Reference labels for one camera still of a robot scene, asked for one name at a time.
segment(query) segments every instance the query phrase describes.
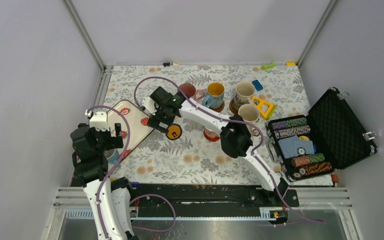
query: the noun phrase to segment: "leaf pattern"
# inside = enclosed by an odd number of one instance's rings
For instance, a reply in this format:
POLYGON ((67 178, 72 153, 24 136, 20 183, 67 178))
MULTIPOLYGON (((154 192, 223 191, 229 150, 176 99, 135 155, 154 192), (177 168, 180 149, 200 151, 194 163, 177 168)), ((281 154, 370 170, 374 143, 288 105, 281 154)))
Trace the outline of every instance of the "leaf pattern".
MULTIPOLYGON (((263 90, 257 92, 256 96, 277 104, 272 119, 304 114, 310 109, 298 68, 284 65, 267 71, 262 71, 260 66, 249 65, 114 66, 104 105, 112 107, 121 100, 135 103, 133 91, 136 85, 149 76, 165 77, 178 85, 190 83, 196 89, 206 89, 213 82, 222 83, 225 107, 221 113, 226 115, 232 115, 228 106, 235 97, 236 84, 253 80, 258 80, 263 86, 263 90)), ((141 102, 158 86, 171 93, 176 91, 168 82, 150 79, 138 88, 138 101, 141 102)), ((168 140, 163 133, 153 131, 116 168, 111 178, 127 177, 134 182, 156 184, 259 184, 241 161, 224 154, 220 141, 209 142, 204 138, 202 125, 186 118, 176 118, 174 123, 179 124, 183 130, 179 139, 168 140)), ((257 125, 265 129, 265 123, 261 118, 257 125)), ((252 141, 257 143, 260 137, 253 136, 252 141)), ((271 161, 266 147, 260 147, 257 151, 271 168, 278 165, 271 161)), ((332 181, 327 175, 292 184, 331 185, 332 181)))

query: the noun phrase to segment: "blue block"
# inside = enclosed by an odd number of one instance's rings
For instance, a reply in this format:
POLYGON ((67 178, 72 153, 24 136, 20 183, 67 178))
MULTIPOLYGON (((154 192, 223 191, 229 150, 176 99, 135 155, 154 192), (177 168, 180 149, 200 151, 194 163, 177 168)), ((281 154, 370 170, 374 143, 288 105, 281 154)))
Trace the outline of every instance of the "blue block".
POLYGON ((254 85, 257 92, 263 90, 263 86, 261 85, 261 83, 258 80, 252 81, 252 85, 254 85))

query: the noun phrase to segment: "tabletop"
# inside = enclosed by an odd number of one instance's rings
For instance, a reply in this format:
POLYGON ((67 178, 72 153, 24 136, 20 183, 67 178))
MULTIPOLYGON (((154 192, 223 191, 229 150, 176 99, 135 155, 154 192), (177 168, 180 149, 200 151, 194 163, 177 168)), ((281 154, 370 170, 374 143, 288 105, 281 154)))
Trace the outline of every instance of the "tabletop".
MULTIPOLYGON (((237 83, 258 80, 263 90, 256 93, 270 103, 277 104, 273 119, 306 113, 310 103, 296 66, 276 66, 266 71, 251 65, 174 65, 168 67, 150 65, 114 66, 105 95, 104 105, 114 106, 121 100, 134 103, 133 91, 138 82, 146 77, 159 76, 174 81, 177 85, 190 83, 196 89, 206 89, 210 83, 223 84, 224 110, 232 116, 229 103, 235 96, 237 83)), ((176 88, 160 79, 145 81, 137 91, 138 101, 149 96, 158 86, 175 93, 176 88)), ((227 156, 220 141, 210 142, 204 137, 204 126, 186 118, 176 118, 174 123, 182 127, 183 134, 177 140, 169 140, 163 133, 154 130, 111 175, 112 179, 127 177, 131 182, 154 184, 233 184, 258 185, 253 173, 239 160, 227 156)), ((257 125, 265 131, 262 117, 257 125)), ((260 136, 252 136, 259 142, 260 136)), ((258 153, 273 169, 279 166, 270 159, 265 146, 258 153)), ((290 182, 298 186, 331 186, 329 175, 290 182)))

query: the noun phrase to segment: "blue mug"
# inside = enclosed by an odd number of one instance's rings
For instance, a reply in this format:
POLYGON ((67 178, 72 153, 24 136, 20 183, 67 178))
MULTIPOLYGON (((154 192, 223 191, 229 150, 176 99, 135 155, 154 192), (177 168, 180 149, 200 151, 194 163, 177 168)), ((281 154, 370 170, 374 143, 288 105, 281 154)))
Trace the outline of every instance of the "blue mug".
POLYGON ((207 93, 202 100, 202 105, 206 108, 218 109, 223 104, 225 87, 219 82, 213 82, 207 87, 207 93))

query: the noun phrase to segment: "gray wall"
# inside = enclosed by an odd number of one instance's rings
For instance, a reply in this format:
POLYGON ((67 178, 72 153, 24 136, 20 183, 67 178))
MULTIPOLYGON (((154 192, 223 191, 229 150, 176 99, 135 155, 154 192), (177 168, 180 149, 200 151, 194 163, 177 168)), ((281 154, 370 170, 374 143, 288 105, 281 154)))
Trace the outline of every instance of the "gray wall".
POLYGON ((384 239, 384 1, 342 0, 301 68, 311 103, 331 86, 348 103, 379 153, 340 171, 365 240, 384 239))
POLYGON ((109 65, 295 62, 328 2, 73 0, 109 65))
POLYGON ((98 79, 61 1, 0 0, 0 239, 40 239, 98 79))

